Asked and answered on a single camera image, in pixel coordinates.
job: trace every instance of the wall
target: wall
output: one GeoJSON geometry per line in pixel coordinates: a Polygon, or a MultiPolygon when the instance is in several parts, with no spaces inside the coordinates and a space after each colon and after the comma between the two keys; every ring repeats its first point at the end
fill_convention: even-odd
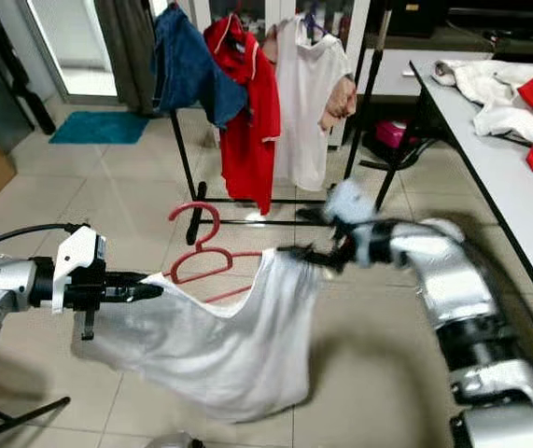
{"type": "Polygon", "coordinates": [[[62,68],[106,69],[108,56],[100,24],[86,0],[31,0],[62,68]]]}
{"type": "Polygon", "coordinates": [[[16,0],[0,0],[0,19],[30,77],[30,88],[43,101],[49,99],[57,90],[16,0]]]}

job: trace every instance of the beige cloth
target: beige cloth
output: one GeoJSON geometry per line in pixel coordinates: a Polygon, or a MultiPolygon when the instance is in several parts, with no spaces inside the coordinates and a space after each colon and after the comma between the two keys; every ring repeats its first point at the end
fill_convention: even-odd
{"type": "MultiPolygon", "coordinates": [[[[278,59],[278,47],[276,45],[277,29],[273,25],[264,39],[262,51],[266,58],[276,65],[278,59]]],[[[329,100],[326,103],[322,117],[318,121],[322,131],[328,132],[332,126],[341,119],[345,119],[356,113],[358,103],[358,89],[356,83],[350,77],[342,77],[332,89],[329,100]]]]}

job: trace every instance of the red hanger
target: red hanger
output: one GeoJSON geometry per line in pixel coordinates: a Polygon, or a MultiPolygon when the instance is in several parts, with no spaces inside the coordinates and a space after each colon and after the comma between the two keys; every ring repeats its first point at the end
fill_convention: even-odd
{"type": "MultiPolygon", "coordinates": [[[[237,257],[259,257],[262,255],[261,252],[231,253],[227,249],[223,249],[222,247],[204,247],[203,244],[210,241],[218,233],[218,229],[220,229],[220,215],[218,214],[218,210],[216,209],[216,207],[214,207],[213,205],[209,203],[201,203],[201,202],[184,203],[183,205],[179,205],[175,210],[173,210],[173,212],[171,212],[171,214],[169,215],[169,221],[174,221],[181,212],[189,208],[205,208],[212,214],[212,220],[214,221],[214,224],[212,225],[212,230],[207,235],[203,236],[202,238],[196,241],[194,251],[183,254],[173,263],[173,266],[171,266],[171,270],[169,272],[162,273],[165,277],[170,275],[174,284],[181,285],[183,283],[192,282],[193,280],[199,280],[200,278],[205,278],[209,275],[214,275],[217,273],[224,273],[225,271],[228,271],[229,269],[232,268],[232,265],[233,265],[232,261],[234,258],[237,258],[237,257]],[[207,252],[213,252],[213,253],[216,252],[216,253],[224,255],[225,260],[227,262],[226,266],[222,268],[216,268],[207,273],[198,273],[188,278],[184,278],[184,279],[179,278],[179,275],[177,274],[176,270],[179,268],[179,266],[181,266],[183,261],[190,259],[191,257],[195,257],[196,255],[207,253],[207,252]]],[[[204,303],[210,303],[212,301],[219,301],[220,299],[225,299],[235,294],[239,294],[241,292],[247,291],[250,288],[251,286],[240,287],[233,291],[211,297],[210,299],[204,301],[204,303]]]]}

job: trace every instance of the tiled floor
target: tiled floor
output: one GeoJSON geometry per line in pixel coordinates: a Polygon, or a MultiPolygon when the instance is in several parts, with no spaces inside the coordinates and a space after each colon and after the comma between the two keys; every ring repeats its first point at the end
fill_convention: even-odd
{"type": "MultiPolygon", "coordinates": [[[[191,169],[222,192],[219,155],[201,146],[206,131],[197,111],[181,114],[191,169]]],[[[342,177],[347,149],[330,153],[328,182],[342,177]]],[[[155,272],[186,250],[187,217],[167,215],[189,199],[168,119],[149,123],[135,146],[52,146],[33,133],[14,151],[19,174],[0,194],[0,232],[51,221],[88,221],[108,239],[113,269],[155,272]]],[[[372,196],[382,174],[356,167],[355,177],[372,196]]],[[[278,197],[323,197],[277,182],[278,197]]],[[[219,207],[224,217],[254,210],[219,207]]],[[[294,206],[273,217],[292,218],[294,206]]],[[[489,246],[533,303],[533,286],[496,225],[460,158],[449,147],[430,148],[416,166],[400,173],[384,216],[449,217],[489,246]]],[[[327,243],[327,231],[292,227],[225,226],[215,244],[260,249],[293,242],[327,243]]],[[[54,255],[64,238],[40,233],[0,245],[16,257],[54,255]]],[[[211,260],[184,265],[200,272],[211,260]]],[[[191,283],[197,297],[248,285],[256,269],[248,259],[229,273],[191,283]]],[[[168,390],[134,374],[111,371],[70,355],[72,316],[48,310],[11,315],[0,336],[0,408],[21,413],[64,395],[60,413],[0,437],[6,447],[142,448],[153,437],[178,430],[210,448],[241,446],[442,448],[452,446],[448,418],[456,408],[447,372],[410,272],[376,266],[349,267],[322,291],[316,307],[311,358],[312,395],[306,402],[257,423],[223,425],[168,390]]],[[[503,282],[509,294],[513,286],[503,282]]]]}

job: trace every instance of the white t-shirt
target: white t-shirt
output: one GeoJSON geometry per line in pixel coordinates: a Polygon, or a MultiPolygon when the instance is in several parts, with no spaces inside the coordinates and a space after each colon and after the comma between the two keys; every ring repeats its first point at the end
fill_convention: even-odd
{"type": "Polygon", "coordinates": [[[301,16],[281,22],[276,43],[282,126],[274,175],[288,178],[302,189],[320,190],[329,136],[318,122],[334,86],[351,73],[351,64],[343,44],[333,35],[312,45],[301,16]]]}
{"type": "Polygon", "coordinates": [[[138,371],[211,416],[253,420],[303,400],[320,271],[268,249],[247,296],[230,306],[195,300],[162,274],[159,298],[103,304],[93,341],[81,341],[76,314],[72,351],[113,369],[138,371]]]}

